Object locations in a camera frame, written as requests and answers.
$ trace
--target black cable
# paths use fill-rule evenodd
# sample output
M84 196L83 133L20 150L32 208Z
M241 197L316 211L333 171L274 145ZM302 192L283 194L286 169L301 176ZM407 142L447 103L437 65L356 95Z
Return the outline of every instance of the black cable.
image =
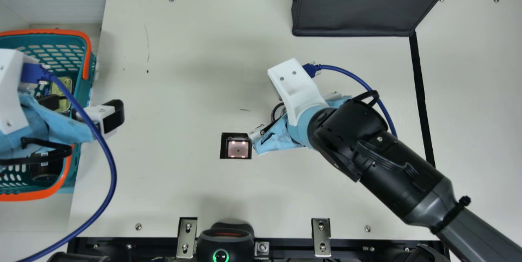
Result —
M280 104L277 104L276 107L274 107L274 109L272 110L272 113L270 114L270 122L273 123L274 121L276 121L276 111L278 108L280 108L281 106L284 106L285 104L283 102L281 102Z
M22 142L23 149L25 149L29 144L35 144L42 147L54 148L55 150L48 152L47 156L0 159L0 167L58 161L71 156L73 153L73 149L70 145L64 145L35 138L21 138L20 140Z

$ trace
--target orange basket rim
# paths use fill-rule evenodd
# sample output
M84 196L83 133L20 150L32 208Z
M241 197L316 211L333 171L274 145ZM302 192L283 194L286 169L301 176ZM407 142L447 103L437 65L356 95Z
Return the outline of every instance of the orange basket rim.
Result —
M82 79L89 79L89 62L91 59L91 40L86 33L77 30L64 30L64 29L28 29L28 30L14 30L1 32L0 37L15 36L15 35L27 35L27 34L57 34L57 35L70 35L77 36L85 40L86 53L84 56L84 65L82 69Z

